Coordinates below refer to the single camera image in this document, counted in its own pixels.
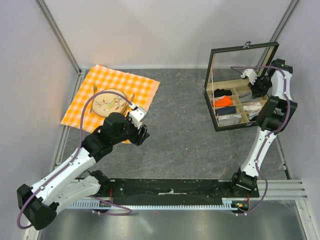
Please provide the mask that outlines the grey cream underwear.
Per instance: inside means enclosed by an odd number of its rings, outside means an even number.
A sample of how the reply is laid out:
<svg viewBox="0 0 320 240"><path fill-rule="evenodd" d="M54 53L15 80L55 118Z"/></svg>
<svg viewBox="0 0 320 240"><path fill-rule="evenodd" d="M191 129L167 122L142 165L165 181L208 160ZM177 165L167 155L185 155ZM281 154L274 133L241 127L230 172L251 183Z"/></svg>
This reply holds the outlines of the grey cream underwear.
<svg viewBox="0 0 320 240"><path fill-rule="evenodd" d="M241 103L252 102L254 100L251 92L245 92L243 94L240 94L238 98Z"/></svg>

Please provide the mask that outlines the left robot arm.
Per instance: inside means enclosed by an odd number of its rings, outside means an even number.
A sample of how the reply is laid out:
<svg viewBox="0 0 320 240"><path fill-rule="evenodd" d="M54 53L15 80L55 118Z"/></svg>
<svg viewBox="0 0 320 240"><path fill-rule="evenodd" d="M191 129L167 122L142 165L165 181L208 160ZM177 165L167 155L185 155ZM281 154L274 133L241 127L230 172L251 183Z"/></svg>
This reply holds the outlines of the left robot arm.
<svg viewBox="0 0 320 240"><path fill-rule="evenodd" d="M114 145L128 140L140 146L149 137L143 124L146 116L141 107L127 115L111 113L101 126L80 141L80 146L58 168L33 185L22 184L17 189L18 216L25 216L31 227L42 230L74 202L95 194L106 196L110 185L102 174L90 175L75 184L71 182L111 153Z"/></svg>

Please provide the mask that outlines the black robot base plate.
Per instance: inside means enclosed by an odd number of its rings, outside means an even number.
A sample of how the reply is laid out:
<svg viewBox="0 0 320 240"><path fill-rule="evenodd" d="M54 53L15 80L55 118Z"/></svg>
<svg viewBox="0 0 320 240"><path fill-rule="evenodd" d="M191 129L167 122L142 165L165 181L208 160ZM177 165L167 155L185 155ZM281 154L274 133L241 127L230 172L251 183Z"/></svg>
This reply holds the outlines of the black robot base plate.
<svg viewBox="0 0 320 240"><path fill-rule="evenodd" d="M117 205L197 205L222 203L223 198L259 197L252 191L217 179L114 178L104 183L96 197L111 197Z"/></svg>

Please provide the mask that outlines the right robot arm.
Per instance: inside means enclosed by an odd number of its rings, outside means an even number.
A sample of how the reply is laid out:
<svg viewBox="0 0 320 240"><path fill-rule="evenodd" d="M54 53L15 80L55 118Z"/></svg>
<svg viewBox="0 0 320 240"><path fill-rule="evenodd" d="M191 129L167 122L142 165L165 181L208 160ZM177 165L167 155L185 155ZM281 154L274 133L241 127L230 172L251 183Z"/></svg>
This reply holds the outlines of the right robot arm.
<svg viewBox="0 0 320 240"><path fill-rule="evenodd" d="M290 81L293 67L283 59L273 60L265 66L231 66L240 77L249 80L252 94L262 95L262 90L272 88L272 94L260 110L257 118L257 134L250 152L230 180L229 191L235 197L258 194L257 180L261 178L260 168L271 143L282 132L298 104L291 98Z"/></svg>

